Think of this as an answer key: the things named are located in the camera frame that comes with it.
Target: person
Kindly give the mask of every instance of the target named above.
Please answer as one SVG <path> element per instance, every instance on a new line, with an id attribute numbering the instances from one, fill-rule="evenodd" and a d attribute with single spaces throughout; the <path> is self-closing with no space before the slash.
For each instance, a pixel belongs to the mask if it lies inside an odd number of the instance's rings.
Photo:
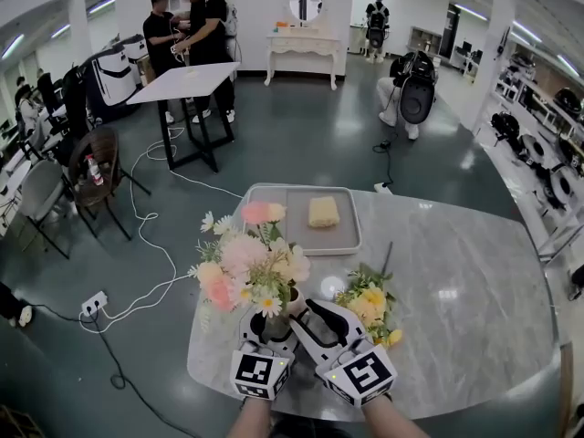
<path id="1" fill-rule="evenodd" d="M 388 10 L 383 4 L 383 0 L 375 0 L 374 3 L 368 4 L 365 10 L 367 14 L 367 33 L 365 38 L 367 39 L 367 47 L 369 48 L 370 57 L 368 58 L 369 63 L 383 63 L 383 35 L 385 34 L 385 26 L 388 23 L 390 17 L 390 10 Z"/>
<path id="2" fill-rule="evenodd" d="M 51 74 L 45 73 L 42 68 L 39 68 L 36 73 L 36 78 L 36 87 L 43 97 L 45 107 L 47 107 L 48 113 L 53 113 L 60 107 L 60 103 L 57 99 L 57 94 L 55 94 L 55 87 L 51 80 Z"/>
<path id="3" fill-rule="evenodd" d="M 174 32 L 173 28 L 188 29 L 189 25 L 174 23 L 173 14 L 169 13 L 169 0 L 151 0 L 152 11 L 142 25 L 148 55 L 156 77 L 162 76 L 169 69 L 183 67 L 172 54 L 171 47 L 185 38 L 183 32 Z M 168 110 L 168 101 L 162 102 L 165 108 L 166 123 L 174 123 L 174 118 Z"/>
<path id="4" fill-rule="evenodd" d="M 396 126 L 398 118 L 401 116 L 400 96 L 402 94 L 403 83 L 407 78 L 407 76 L 404 76 L 403 71 L 406 64 L 412 59 L 413 53 L 396 58 L 391 63 L 390 75 L 380 78 L 377 82 L 377 93 L 383 107 L 383 111 L 380 112 L 380 120 L 391 127 Z M 412 141 L 417 140 L 420 135 L 418 125 L 412 125 L 407 121 L 404 121 L 404 123 L 408 138 Z"/>
<path id="5" fill-rule="evenodd" d="M 38 112 L 40 111 L 40 106 L 36 104 L 32 99 L 32 89 L 30 86 L 25 84 L 21 89 L 18 90 L 16 95 L 20 95 L 20 103 L 18 104 L 18 110 L 22 115 L 22 121 L 24 130 L 21 131 L 21 135 L 24 137 L 30 136 L 32 132 L 37 127 Z"/>
<path id="6" fill-rule="evenodd" d="M 21 88 L 24 87 L 24 85 L 26 84 L 26 80 L 25 77 L 18 77 L 16 79 L 16 94 L 15 94 L 15 105 L 18 107 L 18 105 L 20 104 L 20 97 L 18 96 L 18 93 L 21 92 Z"/>
<path id="7" fill-rule="evenodd" d="M 191 36 L 176 45 L 176 51 L 190 50 L 191 65 L 208 65 L 213 63 L 233 62 L 227 53 L 225 43 L 224 21 L 227 19 L 225 0 L 185 0 L 191 3 Z M 215 90 L 215 99 L 219 110 L 225 112 L 229 123 L 235 120 L 234 86 L 227 78 Z M 195 102 L 203 117 L 211 115 L 209 97 L 198 98 Z"/>
<path id="8" fill-rule="evenodd" d="M 247 398 L 227 438 L 349 437 L 334 429 L 329 422 L 310 419 L 305 422 L 298 417 L 277 422 L 270 434 L 271 409 L 271 401 Z M 415 423 L 401 415 L 385 395 L 369 401 L 362 410 L 374 438 L 428 438 Z"/>

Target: wicker chair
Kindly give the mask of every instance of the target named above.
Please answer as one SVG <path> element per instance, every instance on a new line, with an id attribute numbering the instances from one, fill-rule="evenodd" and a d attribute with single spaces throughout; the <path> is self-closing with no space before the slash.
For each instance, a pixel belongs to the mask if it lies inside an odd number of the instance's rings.
<path id="1" fill-rule="evenodd" d="M 89 176 L 88 166 L 85 163 L 87 154 L 93 154 L 93 158 L 99 166 L 101 177 L 103 178 L 102 185 L 96 185 Z M 110 197 L 115 196 L 114 193 L 123 177 L 128 177 L 145 193 L 148 195 L 151 194 L 148 189 L 121 168 L 118 135 L 111 128 L 100 127 L 92 130 L 81 139 L 71 154 L 69 179 L 71 180 L 75 203 L 81 208 L 79 211 L 82 212 L 85 209 L 95 219 L 91 208 L 96 208 L 102 202 L 105 202 L 113 221 L 126 238 L 131 240 L 130 235 L 122 227 L 120 221 L 110 208 Z"/>

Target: pillar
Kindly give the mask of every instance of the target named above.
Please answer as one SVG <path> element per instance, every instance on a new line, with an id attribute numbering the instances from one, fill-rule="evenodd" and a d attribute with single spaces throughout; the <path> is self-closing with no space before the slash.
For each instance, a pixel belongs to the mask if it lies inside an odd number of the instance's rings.
<path id="1" fill-rule="evenodd" d="M 89 39 L 85 0 L 69 0 L 68 16 L 69 24 L 71 25 L 70 41 L 73 52 L 73 60 L 71 60 L 71 63 L 80 65 L 93 55 L 93 51 L 91 50 L 91 40 Z"/>
<path id="2" fill-rule="evenodd" d="M 486 102 L 495 88 L 505 58 L 497 50 L 504 33 L 513 28 L 516 0 L 493 0 L 491 20 L 486 31 L 485 48 L 481 63 L 474 79 L 474 85 L 469 89 L 461 122 L 470 131 L 476 131 Z"/>

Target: human hand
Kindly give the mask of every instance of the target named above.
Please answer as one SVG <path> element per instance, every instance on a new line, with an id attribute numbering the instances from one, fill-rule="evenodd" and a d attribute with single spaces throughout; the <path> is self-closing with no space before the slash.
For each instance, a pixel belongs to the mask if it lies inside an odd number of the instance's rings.
<path id="1" fill-rule="evenodd" d="M 174 46 L 174 51 L 177 54 L 181 54 L 182 52 L 188 50 L 189 47 L 190 47 L 189 41 L 183 40 Z"/>

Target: black t-shirt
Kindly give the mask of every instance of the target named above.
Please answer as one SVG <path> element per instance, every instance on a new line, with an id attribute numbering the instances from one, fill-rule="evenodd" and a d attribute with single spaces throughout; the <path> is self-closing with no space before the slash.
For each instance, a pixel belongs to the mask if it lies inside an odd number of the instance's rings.
<path id="1" fill-rule="evenodd" d="M 383 3 L 382 2 L 375 2 L 375 6 L 373 6 L 373 4 L 368 4 L 367 10 L 365 10 L 365 12 L 367 13 L 367 16 L 371 16 L 371 13 L 373 13 L 375 11 L 376 7 L 378 10 L 381 10 L 381 8 L 383 7 Z M 390 10 L 387 9 L 387 6 L 385 7 L 383 14 L 385 15 L 386 18 L 390 17 Z"/>
<path id="2" fill-rule="evenodd" d="M 191 4 L 191 34 L 201 29 L 207 19 L 227 19 L 225 0 L 198 0 Z M 225 26 L 219 23 L 205 39 L 191 46 L 191 64 L 213 62 L 225 53 Z"/>
<path id="3" fill-rule="evenodd" d="M 148 39 L 151 37 L 166 37 L 172 34 L 171 29 L 172 13 L 164 13 L 163 16 L 157 16 L 150 13 L 150 16 L 144 21 L 142 31 L 146 38 L 146 47 L 148 48 L 148 55 L 150 55 L 150 62 L 156 76 L 160 76 L 165 71 L 176 68 L 178 62 L 171 52 L 171 47 L 174 46 L 174 41 L 165 42 L 157 46 L 153 46 Z"/>

